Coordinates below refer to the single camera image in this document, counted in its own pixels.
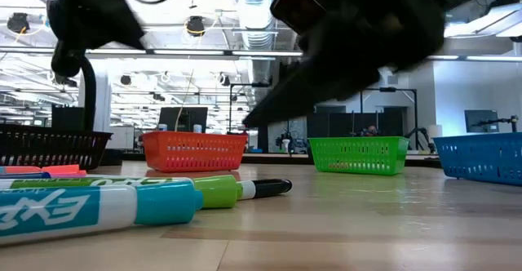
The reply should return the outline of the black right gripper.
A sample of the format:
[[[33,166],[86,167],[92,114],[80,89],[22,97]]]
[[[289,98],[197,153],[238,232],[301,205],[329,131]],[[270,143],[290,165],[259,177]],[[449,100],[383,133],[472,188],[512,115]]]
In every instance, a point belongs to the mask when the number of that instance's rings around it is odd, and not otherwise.
[[[316,104],[349,99],[375,84],[382,67],[412,65],[412,0],[302,0],[299,9],[305,60],[285,67],[246,125],[307,115]]]

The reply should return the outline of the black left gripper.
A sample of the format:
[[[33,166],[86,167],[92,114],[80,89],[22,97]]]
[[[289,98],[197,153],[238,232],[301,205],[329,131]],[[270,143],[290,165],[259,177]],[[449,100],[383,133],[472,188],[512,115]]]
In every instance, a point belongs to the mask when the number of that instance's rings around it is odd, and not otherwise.
[[[94,50],[110,42],[144,49],[144,31],[126,0],[53,0],[52,31],[76,49]]]

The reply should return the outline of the green plastic mesh basket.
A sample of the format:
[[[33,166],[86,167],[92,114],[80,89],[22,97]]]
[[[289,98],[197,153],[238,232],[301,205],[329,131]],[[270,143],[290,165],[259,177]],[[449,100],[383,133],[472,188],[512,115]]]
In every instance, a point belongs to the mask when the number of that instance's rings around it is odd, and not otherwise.
[[[409,140],[402,136],[309,139],[316,169],[367,175],[397,175],[405,166]]]

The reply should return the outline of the black cap white marker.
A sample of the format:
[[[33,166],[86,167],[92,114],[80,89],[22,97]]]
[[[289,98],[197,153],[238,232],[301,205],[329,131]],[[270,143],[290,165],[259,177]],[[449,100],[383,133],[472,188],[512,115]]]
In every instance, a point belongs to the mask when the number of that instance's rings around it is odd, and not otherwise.
[[[245,180],[238,182],[241,193],[239,200],[270,198],[289,192],[293,184],[290,180],[267,179],[267,180]]]

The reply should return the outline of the orange plastic mesh basket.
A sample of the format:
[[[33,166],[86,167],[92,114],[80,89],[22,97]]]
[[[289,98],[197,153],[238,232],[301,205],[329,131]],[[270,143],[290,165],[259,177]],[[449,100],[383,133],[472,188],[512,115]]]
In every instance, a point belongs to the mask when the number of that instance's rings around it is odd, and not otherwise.
[[[166,173],[236,170],[247,143],[246,135],[178,131],[152,131],[142,138],[147,165]]]

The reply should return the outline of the light green Expo marker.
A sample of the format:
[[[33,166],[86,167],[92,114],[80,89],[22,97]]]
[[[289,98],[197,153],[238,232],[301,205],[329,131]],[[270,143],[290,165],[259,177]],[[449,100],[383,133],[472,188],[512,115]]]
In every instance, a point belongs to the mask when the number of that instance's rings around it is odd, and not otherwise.
[[[202,192],[203,209],[232,208],[242,195],[242,187],[232,175],[218,175],[191,179],[188,177],[82,177],[46,179],[0,179],[0,189],[28,189],[51,187],[82,187],[105,185],[141,186],[191,181]]]

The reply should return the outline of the black plastic mesh basket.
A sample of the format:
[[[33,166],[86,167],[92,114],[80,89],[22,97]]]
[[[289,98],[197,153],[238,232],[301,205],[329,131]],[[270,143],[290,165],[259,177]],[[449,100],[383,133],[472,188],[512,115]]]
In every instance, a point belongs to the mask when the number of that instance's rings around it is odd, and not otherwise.
[[[0,166],[98,167],[111,134],[0,124]]]

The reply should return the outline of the orange highlighter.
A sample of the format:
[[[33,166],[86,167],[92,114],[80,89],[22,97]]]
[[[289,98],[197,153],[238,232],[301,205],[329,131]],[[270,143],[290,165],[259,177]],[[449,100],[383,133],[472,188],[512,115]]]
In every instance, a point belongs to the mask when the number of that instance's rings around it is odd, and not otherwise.
[[[78,164],[76,165],[60,165],[49,167],[32,167],[32,166],[9,166],[0,167],[0,173],[15,174],[15,173],[36,173],[48,172],[51,178],[81,178],[86,177],[86,171],[81,170]]]

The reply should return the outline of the dark blue Expo marker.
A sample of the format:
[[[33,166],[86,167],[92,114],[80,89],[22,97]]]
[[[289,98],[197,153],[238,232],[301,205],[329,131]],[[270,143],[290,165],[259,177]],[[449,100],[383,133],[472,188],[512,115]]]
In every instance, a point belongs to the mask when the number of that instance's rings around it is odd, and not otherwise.
[[[0,173],[0,179],[50,179],[50,178],[51,178],[51,174],[48,172],[15,173],[15,174]]]

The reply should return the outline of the blue plastic mesh basket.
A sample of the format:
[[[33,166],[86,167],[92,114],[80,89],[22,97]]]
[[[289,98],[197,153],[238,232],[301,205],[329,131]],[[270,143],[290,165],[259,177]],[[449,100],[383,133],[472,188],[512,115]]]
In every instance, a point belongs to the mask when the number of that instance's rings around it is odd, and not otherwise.
[[[522,186],[522,132],[434,139],[446,176]]]

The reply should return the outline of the cyan Expo marker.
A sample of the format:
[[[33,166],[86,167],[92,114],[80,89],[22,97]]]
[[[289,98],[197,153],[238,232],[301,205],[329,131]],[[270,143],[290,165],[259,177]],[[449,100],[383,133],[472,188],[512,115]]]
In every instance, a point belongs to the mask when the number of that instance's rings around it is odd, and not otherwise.
[[[0,246],[123,229],[185,224],[203,208],[190,181],[0,190]]]

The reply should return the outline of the black partition panel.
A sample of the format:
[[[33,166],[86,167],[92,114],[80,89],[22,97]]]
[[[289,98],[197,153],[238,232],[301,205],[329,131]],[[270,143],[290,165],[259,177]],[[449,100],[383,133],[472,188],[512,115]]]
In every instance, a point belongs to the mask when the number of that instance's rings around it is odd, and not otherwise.
[[[402,108],[385,108],[369,113],[348,112],[344,106],[319,106],[308,114],[307,138],[359,136],[369,126],[376,126],[381,136],[404,136]]]

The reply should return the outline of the black computer monitor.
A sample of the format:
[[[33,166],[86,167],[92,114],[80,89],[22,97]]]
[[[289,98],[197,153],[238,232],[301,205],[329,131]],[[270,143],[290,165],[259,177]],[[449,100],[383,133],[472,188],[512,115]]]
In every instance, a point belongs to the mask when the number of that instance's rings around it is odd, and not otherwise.
[[[168,107],[161,108],[159,123],[166,124],[168,131],[194,132],[193,126],[202,126],[202,133],[206,132],[207,107]]]
[[[66,131],[83,131],[85,128],[83,107],[51,107],[51,127]]]

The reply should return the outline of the silver ventilation duct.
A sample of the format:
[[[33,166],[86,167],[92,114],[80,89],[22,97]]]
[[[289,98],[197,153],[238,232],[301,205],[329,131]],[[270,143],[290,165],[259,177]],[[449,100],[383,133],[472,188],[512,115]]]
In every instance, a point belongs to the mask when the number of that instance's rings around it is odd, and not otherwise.
[[[237,0],[243,47],[247,51],[273,51],[276,20],[270,12],[273,0]]]

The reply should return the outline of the black wall monitor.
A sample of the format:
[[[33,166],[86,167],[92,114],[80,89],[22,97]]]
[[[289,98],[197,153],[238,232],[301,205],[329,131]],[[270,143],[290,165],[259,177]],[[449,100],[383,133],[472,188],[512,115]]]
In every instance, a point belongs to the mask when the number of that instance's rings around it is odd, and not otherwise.
[[[495,133],[499,132],[498,124],[486,124],[498,119],[496,110],[465,110],[464,111],[467,133]]]

